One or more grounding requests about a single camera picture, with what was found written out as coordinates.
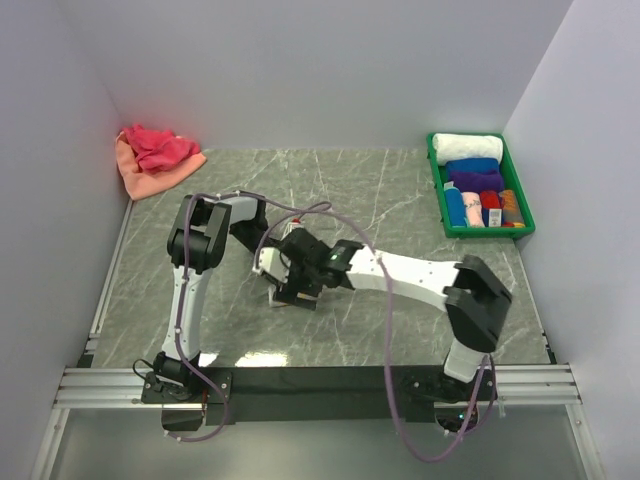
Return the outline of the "yellow grey patterned towel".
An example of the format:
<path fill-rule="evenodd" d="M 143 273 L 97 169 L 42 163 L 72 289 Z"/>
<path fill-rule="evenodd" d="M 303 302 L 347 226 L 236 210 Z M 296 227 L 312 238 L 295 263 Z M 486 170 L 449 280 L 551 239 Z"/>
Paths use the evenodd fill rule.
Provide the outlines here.
<path fill-rule="evenodd" d="M 316 297 L 275 285 L 268 288 L 268 302 L 271 308 L 292 306 L 315 311 L 317 306 Z"/>

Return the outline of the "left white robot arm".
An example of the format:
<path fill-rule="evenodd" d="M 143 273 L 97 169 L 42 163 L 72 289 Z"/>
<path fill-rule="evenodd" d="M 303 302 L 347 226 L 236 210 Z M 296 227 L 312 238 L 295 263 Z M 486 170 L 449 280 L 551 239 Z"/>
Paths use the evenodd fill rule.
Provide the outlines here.
<path fill-rule="evenodd" d="M 195 372 L 201 353 L 200 322 L 206 290 L 224 256 L 229 236 L 254 253 L 268 228 L 266 199 L 240 191 L 183 198 L 167 239 L 173 267 L 169 326 L 153 361 L 156 376 L 176 400 L 194 399 L 201 388 Z"/>

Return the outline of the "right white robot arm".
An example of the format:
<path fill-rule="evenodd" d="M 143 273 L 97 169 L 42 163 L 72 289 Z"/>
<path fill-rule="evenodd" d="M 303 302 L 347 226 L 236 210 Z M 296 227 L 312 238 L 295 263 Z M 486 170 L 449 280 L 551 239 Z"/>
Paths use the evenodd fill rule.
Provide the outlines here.
<path fill-rule="evenodd" d="M 325 288 L 390 290 L 445 312 L 453 340 L 440 374 L 452 399 L 475 386 L 481 361 L 497 347 L 512 294 L 479 257 L 432 261 L 374 250 L 356 241 L 332 247 L 304 228 L 295 228 L 257 257 L 257 271 L 274 287 L 270 300 L 313 310 Z"/>

